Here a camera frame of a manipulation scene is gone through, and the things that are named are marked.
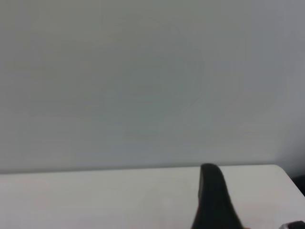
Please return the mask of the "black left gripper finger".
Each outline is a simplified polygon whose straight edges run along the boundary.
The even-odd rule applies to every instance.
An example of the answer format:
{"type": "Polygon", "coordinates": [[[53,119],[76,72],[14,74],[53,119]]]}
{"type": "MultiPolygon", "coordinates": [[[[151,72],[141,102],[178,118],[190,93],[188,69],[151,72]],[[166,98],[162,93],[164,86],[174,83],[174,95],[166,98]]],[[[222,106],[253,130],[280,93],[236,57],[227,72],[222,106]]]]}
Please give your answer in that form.
{"type": "Polygon", "coordinates": [[[244,228],[232,204],[223,173],[215,164],[200,166],[198,208],[192,228],[244,228]]]}

